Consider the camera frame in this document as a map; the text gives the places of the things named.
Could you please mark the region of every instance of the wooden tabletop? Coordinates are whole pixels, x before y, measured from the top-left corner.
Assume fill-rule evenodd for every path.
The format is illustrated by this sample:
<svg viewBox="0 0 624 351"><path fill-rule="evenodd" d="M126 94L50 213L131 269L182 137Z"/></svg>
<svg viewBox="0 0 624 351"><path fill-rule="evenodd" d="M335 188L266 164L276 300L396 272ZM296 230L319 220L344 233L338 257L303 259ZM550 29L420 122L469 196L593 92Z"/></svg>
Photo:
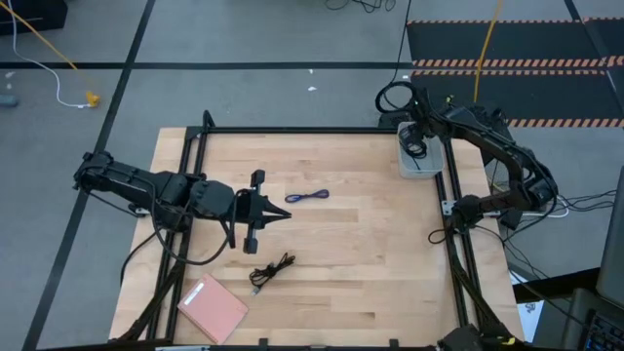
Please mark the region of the wooden tabletop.
<svg viewBox="0 0 624 351"><path fill-rule="evenodd" d="M177 171L183 136L184 129L161 130L151 172ZM461 140L453 148L463 194L487 195L479 150ZM392 135L209 135L203 165L208 178L236 190L263 169L262 193L292 212L292 219L258 231L257 254L243 253L247 230L237 225L238 248L226 249L209 265L187 265L182 294L210 273L249 306L226 344L257 345L262 337L273 345L387 345L390 338L402 346L435 343L457 327L444 244L427 241L442 227L438 194L434 179L401 178L397 156ZM330 191L329 199L284 202L287 194L322 188ZM451 197L448 175L446 189ZM480 225L497 231L491 219ZM140 219L133 247L152 231L150 219ZM212 255L222 240L218 223L195 220L189 258ZM499 241L479 229L472 240L484 297L509 330L523 337ZM154 240L128 265L111 337L127 330L153 295L161 252ZM295 265L252 296L249 274L285 252L296 255ZM169 304L167 298L159 335ZM181 314L175 342L211 343Z"/></svg>

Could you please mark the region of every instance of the pink notebook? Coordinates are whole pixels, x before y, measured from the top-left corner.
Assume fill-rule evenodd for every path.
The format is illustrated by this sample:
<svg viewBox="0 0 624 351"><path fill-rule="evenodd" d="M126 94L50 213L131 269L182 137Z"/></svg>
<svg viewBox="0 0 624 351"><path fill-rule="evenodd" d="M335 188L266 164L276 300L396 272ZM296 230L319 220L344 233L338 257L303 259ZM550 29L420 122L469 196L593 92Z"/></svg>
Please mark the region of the pink notebook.
<svg viewBox="0 0 624 351"><path fill-rule="evenodd" d="M249 310L209 274L193 286L177 308L217 345L225 342Z"/></svg>

